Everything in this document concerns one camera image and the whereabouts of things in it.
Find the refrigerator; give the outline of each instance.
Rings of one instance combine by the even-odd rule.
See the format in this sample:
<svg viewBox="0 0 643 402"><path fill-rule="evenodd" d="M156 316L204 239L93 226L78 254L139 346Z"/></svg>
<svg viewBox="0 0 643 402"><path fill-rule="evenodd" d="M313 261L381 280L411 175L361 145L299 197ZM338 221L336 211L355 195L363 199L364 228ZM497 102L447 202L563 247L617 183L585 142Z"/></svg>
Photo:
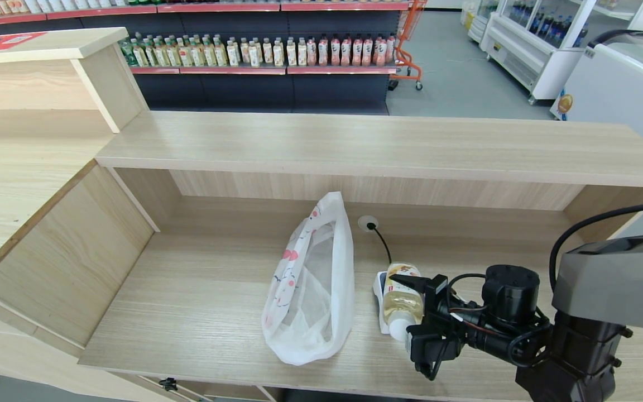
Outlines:
<svg viewBox="0 0 643 402"><path fill-rule="evenodd" d="M480 49L534 104L554 100L590 39L614 30L643 30L643 0L501 0Z"/></svg>
<svg viewBox="0 0 643 402"><path fill-rule="evenodd" d="M590 42L550 111L569 122L625 124L643 137L643 31Z"/></svg>

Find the pink bottle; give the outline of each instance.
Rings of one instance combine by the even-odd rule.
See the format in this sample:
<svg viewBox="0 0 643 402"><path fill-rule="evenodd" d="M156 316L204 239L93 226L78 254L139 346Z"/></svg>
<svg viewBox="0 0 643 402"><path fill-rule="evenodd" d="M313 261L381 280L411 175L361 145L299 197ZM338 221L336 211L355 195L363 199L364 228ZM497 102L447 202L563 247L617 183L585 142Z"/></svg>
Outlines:
<svg viewBox="0 0 643 402"><path fill-rule="evenodd" d="M342 49L342 44L339 42L339 38L337 37L337 34L334 34L334 38L332 38L332 66L338 66L339 64L342 63L342 57L341 57L341 49Z"/></svg>
<svg viewBox="0 0 643 402"><path fill-rule="evenodd" d="M386 65L386 41L381 39L378 42L378 47L376 48L376 65L378 67L383 67Z"/></svg>
<svg viewBox="0 0 643 402"><path fill-rule="evenodd" d="M386 63L394 63L396 61L394 46L396 46L396 38L394 34L391 33L391 36L386 39Z"/></svg>
<svg viewBox="0 0 643 402"><path fill-rule="evenodd" d="M368 35L364 40L364 46L362 48L362 66L368 67L371 65L372 49L373 41L371 40L371 35Z"/></svg>
<svg viewBox="0 0 643 402"><path fill-rule="evenodd" d="M319 65L326 66L329 62L329 39L326 34L322 34L319 39Z"/></svg>
<svg viewBox="0 0 643 402"><path fill-rule="evenodd" d="M362 41L362 36L357 35L357 38L354 39L354 55L352 56L352 66L362 65L362 48L364 47L364 42Z"/></svg>
<svg viewBox="0 0 643 402"><path fill-rule="evenodd" d="M342 66L348 67L352 63L352 38L344 38L342 42Z"/></svg>
<svg viewBox="0 0 643 402"><path fill-rule="evenodd" d="M306 41L306 65L316 66L316 41L313 36Z"/></svg>

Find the wooden panel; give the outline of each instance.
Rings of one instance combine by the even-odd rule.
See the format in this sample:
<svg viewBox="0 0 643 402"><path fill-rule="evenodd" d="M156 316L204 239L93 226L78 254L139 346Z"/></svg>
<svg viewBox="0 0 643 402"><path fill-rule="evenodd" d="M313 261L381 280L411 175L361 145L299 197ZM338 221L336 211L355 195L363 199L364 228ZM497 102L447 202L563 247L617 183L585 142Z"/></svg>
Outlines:
<svg viewBox="0 0 643 402"><path fill-rule="evenodd" d="M109 372L78 366L76 358L23 334L0 333L0 375L41 382L75 394L170 402Z"/></svg>
<svg viewBox="0 0 643 402"><path fill-rule="evenodd" d="M643 188L586 186L564 211L570 222L575 224L595 214L635 204L643 204ZM605 219L580 229L578 233L586 242L606 240L614 237L639 216L641 213Z"/></svg>
<svg viewBox="0 0 643 402"><path fill-rule="evenodd" d="M280 387L263 387L257 386L271 402L284 402L284 389Z"/></svg>
<svg viewBox="0 0 643 402"><path fill-rule="evenodd" d="M126 168L114 170L156 227L168 222L181 196L170 171Z"/></svg>
<svg viewBox="0 0 643 402"><path fill-rule="evenodd" d="M0 50L0 63L82 59L128 36L125 28L49 31L44 35Z"/></svg>
<svg viewBox="0 0 643 402"><path fill-rule="evenodd" d="M51 60L0 64L0 110L8 109L97 110L98 107L71 62Z"/></svg>
<svg viewBox="0 0 643 402"><path fill-rule="evenodd" d="M582 185L171 170L183 195L317 200L341 191L351 203L562 210Z"/></svg>
<svg viewBox="0 0 643 402"><path fill-rule="evenodd" d="M347 203L354 235L354 328L334 358L299 369L267 348L260 315L289 233L313 204L183 198L123 283L81 363L212 384L429 400L529 400L515 384L513 366L471 348L444 364L436 381L414 370L403 345L378 331L371 284L386 269L386 255L378 237L354 222L361 214L376 216L393 258L413 262L426 276L484 272L497 263L536 270L538 305L553 314L547 252L569 224L562 212ZM579 241L572 238L567 247ZM480 301L481 287L482 280L471 279L459 282L457 291ZM622 340L618 357L623 366L612 399L643 400L643 330Z"/></svg>
<svg viewBox="0 0 643 402"><path fill-rule="evenodd" d="M148 110L138 86L128 79L130 68L118 61L120 53L114 43L86 59L71 61L112 132L120 132L141 110Z"/></svg>
<svg viewBox="0 0 643 402"><path fill-rule="evenodd" d="M112 137L97 111L0 112L0 258Z"/></svg>
<svg viewBox="0 0 643 402"><path fill-rule="evenodd" d="M0 302L85 346L151 234L94 167L0 262Z"/></svg>
<svg viewBox="0 0 643 402"><path fill-rule="evenodd" d="M643 186L643 139L604 123L151 111L120 134L103 166Z"/></svg>

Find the black cable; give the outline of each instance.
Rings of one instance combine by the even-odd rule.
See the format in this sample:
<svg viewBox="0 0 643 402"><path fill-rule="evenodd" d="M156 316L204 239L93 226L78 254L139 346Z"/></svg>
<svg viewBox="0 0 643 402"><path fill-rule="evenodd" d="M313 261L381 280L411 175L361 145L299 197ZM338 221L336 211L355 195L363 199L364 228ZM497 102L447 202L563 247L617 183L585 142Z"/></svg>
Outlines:
<svg viewBox="0 0 643 402"><path fill-rule="evenodd" d="M441 368L441 359L443 358L443 355L446 353L446 349L448 348L448 339L446 338L446 341L443 343L443 346L441 346L440 351L438 351L438 357L436 358L436 361L433 363L433 369L431 370L431 375L428 376L429 381L434 381L436 379L436 376L438 375L438 369Z"/></svg>
<svg viewBox="0 0 643 402"><path fill-rule="evenodd" d="M376 232L376 234L378 235L378 238L379 238L379 239L381 239L381 242L383 243L383 248L385 248L385 249L386 249L386 256L388 256L388 264L389 264L389 265L391 265L391 263L393 262L393 260L391 259L391 252L390 252L390 251L388 251L388 245L386 244L386 240L384 240L384 239L383 239L383 236L380 234L380 232L379 232L379 231L378 231L378 229L376 228L376 225L375 225L375 224L373 224L373 222L369 222L369 223L367 223L367 227L368 227L368 229L370 229L371 231L375 231L375 232Z"/></svg>
<svg viewBox="0 0 643 402"><path fill-rule="evenodd" d="M610 217L622 216L623 214L638 213L641 211L643 211L643 204L634 205L627 208L613 209L605 213L596 214L596 216L593 217L588 217L583 221L579 221L569 229L567 229L564 233L562 233L559 239L557 239L557 241L555 242L554 246L552 246L552 251L549 254L549 287L551 287L552 291L554 291L554 286L557 283L556 266L559 249L562 247L562 244L564 244L564 242L574 234L574 232L582 229L582 227L588 226L589 224L604 221L605 219L609 219Z"/></svg>

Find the plastic bottle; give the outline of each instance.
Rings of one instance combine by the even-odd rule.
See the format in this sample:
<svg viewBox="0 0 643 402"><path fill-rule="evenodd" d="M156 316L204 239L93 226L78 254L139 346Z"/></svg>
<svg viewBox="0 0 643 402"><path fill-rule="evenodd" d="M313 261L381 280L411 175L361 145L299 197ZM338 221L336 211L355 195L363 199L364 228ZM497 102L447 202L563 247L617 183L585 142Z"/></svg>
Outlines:
<svg viewBox="0 0 643 402"><path fill-rule="evenodd" d="M160 63L158 62L158 59L155 56L155 49L153 48L153 43L150 41L148 38L143 39L143 49L145 50L145 54L148 57L148 63L150 63L151 67L158 67L160 66Z"/></svg>
<svg viewBox="0 0 643 402"><path fill-rule="evenodd" d="M215 44L215 60L217 61L217 65L221 67L226 67L227 66L227 49L225 49L225 46L222 44L220 41L219 36L215 35L214 38L212 38L212 43Z"/></svg>
<svg viewBox="0 0 643 402"><path fill-rule="evenodd" d="M585 36L587 36L587 33L589 31L587 30L587 23L584 23L584 26L582 27L582 30L579 32L579 35L577 36L577 40L574 41L574 45L572 47L579 47L582 44L582 39L584 39Z"/></svg>
<svg viewBox="0 0 643 402"><path fill-rule="evenodd" d="M403 262L388 266L383 285L383 320L388 331L397 341L406 341L406 327L421 323L423 300L415 290L391 280L391 275L421 276L418 268Z"/></svg>
<svg viewBox="0 0 643 402"><path fill-rule="evenodd" d="M342 41L342 66L348 67L352 63L352 38L347 37Z"/></svg>
<svg viewBox="0 0 643 402"><path fill-rule="evenodd" d="M544 18L544 7L540 7L540 10L538 10L538 13L535 15L535 19L532 21L530 25L530 33L531 34L538 34L538 30L540 29L540 24L543 22Z"/></svg>
<svg viewBox="0 0 643 402"><path fill-rule="evenodd" d="M47 2L47 0L36 0L36 3L39 4L39 7L41 7L41 11L43 11L44 13L54 12L53 8L51 8L51 5L49 4L49 2Z"/></svg>
<svg viewBox="0 0 643 402"><path fill-rule="evenodd" d="M396 34L391 33L391 35L386 38L386 63L394 63L396 61Z"/></svg>
<svg viewBox="0 0 643 402"><path fill-rule="evenodd" d="M259 67L260 66L260 59L262 58L262 55L260 54L260 50L257 48L255 45L251 45L249 47L249 63L253 67Z"/></svg>
<svg viewBox="0 0 643 402"><path fill-rule="evenodd" d="M194 66L202 67L205 65L205 53L202 45L197 41L197 35L190 38L190 55Z"/></svg>
<svg viewBox="0 0 643 402"><path fill-rule="evenodd" d="M230 40L232 41L232 45L234 46L234 55L237 57L237 62L242 63L242 53L240 53L239 43L237 43L237 39L235 39L234 36L230 36Z"/></svg>
<svg viewBox="0 0 643 402"><path fill-rule="evenodd" d="M329 39L327 35L323 33L321 39L319 39L319 65L326 66L329 62Z"/></svg>
<svg viewBox="0 0 643 402"><path fill-rule="evenodd" d="M543 21L543 23L540 25L540 30L538 32L538 36L541 38L545 38L547 34L549 33L550 28L554 24L554 11L551 11L547 18Z"/></svg>
<svg viewBox="0 0 643 402"><path fill-rule="evenodd" d="M306 41L306 65L316 66L316 41L313 36Z"/></svg>
<svg viewBox="0 0 643 402"><path fill-rule="evenodd" d="M158 60L158 64L163 67L170 66L170 59L168 59L168 53L161 43L160 39L153 38L153 46L155 47L155 58Z"/></svg>
<svg viewBox="0 0 643 402"><path fill-rule="evenodd" d="M364 46L362 46L362 66L368 67L371 65L372 49L373 41L371 35L367 35L367 38L364 40Z"/></svg>
<svg viewBox="0 0 643 402"><path fill-rule="evenodd" d="M185 40L182 38L178 38L177 42L180 62L182 63L183 67L192 67L192 55L190 54L190 48L188 48L188 46L185 46Z"/></svg>
<svg viewBox="0 0 643 402"><path fill-rule="evenodd" d="M240 38L241 42L239 46L239 52L242 54L242 62L249 63L249 44L247 43L247 38Z"/></svg>
<svg viewBox="0 0 643 402"><path fill-rule="evenodd" d="M180 67L180 54L178 54L178 49L173 44L173 41L170 38L165 38L166 52L168 53L168 60L170 60L170 65L173 67Z"/></svg>
<svg viewBox="0 0 643 402"><path fill-rule="evenodd" d="M299 64L299 66L306 66L306 43L304 42L304 38L299 38L296 56L297 64Z"/></svg>
<svg viewBox="0 0 643 402"><path fill-rule="evenodd" d="M357 38L354 39L353 54L352 54L352 66L362 65L362 50L364 49L364 42L362 41L362 36L357 34Z"/></svg>
<svg viewBox="0 0 643 402"><path fill-rule="evenodd" d="M378 49L376 51L376 65L383 67L386 65L386 41L381 39L378 42Z"/></svg>
<svg viewBox="0 0 643 402"><path fill-rule="evenodd" d="M342 43L339 41L339 36L334 34L332 38L332 66L338 66L342 63Z"/></svg>
<svg viewBox="0 0 643 402"><path fill-rule="evenodd" d="M281 41L275 40L275 45L272 47L272 53L275 56L275 66L284 66L284 48L281 46Z"/></svg>
<svg viewBox="0 0 643 402"><path fill-rule="evenodd" d="M265 55L262 53L262 44L260 43L260 40L258 38L252 38L252 42L255 43L255 47L257 48L257 56L260 58L260 63L263 61L263 57Z"/></svg>
<svg viewBox="0 0 643 402"><path fill-rule="evenodd" d="M202 44L203 44L203 53L205 54L205 61L207 62L207 66L217 66L217 58L215 57L215 48L212 47L212 44L210 44L210 38L207 36L203 36L202 38Z"/></svg>
<svg viewBox="0 0 643 402"><path fill-rule="evenodd" d="M286 41L286 62L290 66L296 66L296 45L294 45L292 38Z"/></svg>
<svg viewBox="0 0 643 402"><path fill-rule="evenodd" d="M150 64L148 64L148 58L146 58L145 51L143 51L143 48L138 46L138 39L136 38L131 39L131 46L133 46L133 56L136 57L138 66L141 66L141 67L150 66Z"/></svg>

